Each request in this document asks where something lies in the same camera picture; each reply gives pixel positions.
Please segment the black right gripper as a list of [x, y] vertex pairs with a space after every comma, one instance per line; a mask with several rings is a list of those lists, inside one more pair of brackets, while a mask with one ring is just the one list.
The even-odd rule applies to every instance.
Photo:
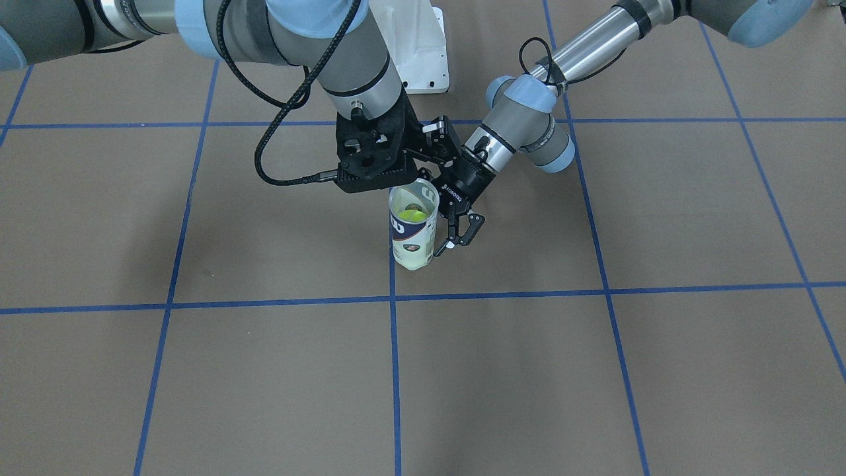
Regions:
[[336, 185], [346, 193], [405, 186], [418, 178], [415, 160], [434, 163], [444, 173], [461, 156], [461, 142], [447, 116], [421, 126], [402, 89], [392, 108], [364, 127], [336, 117]]

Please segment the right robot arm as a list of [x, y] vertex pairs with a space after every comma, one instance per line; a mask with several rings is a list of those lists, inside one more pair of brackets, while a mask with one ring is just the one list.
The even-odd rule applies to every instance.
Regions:
[[[431, 178], [418, 161], [446, 169], [459, 138], [440, 117], [421, 126], [390, 37], [367, 1], [3, 1], [2, 70], [79, 54], [106, 54], [178, 35], [218, 58], [278, 113], [254, 152], [272, 186], [334, 182], [347, 193]], [[293, 180], [273, 178], [262, 158], [288, 114], [318, 84], [336, 109], [338, 165]]]

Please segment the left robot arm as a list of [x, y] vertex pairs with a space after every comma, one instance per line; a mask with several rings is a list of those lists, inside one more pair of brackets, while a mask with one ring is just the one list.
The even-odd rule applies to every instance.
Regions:
[[691, 17], [731, 42], [758, 48], [794, 27], [811, 6], [810, 1], [617, 1], [520, 76], [497, 78], [486, 90], [489, 114], [433, 180], [447, 220], [446, 239], [434, 254], [471, 244], [484, 223], [473, 204], [515, 154], [526, 154], [548, 174], [573, 162], [574, 141], [552, 114], [559, 97], [607, 69], [654, 27]]

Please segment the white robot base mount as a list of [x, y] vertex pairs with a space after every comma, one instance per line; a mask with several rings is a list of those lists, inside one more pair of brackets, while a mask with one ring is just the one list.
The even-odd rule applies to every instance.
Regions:
[[431, 1], [369, 1], [404, 88], [411, 95], [448, 91], [443, 12]]

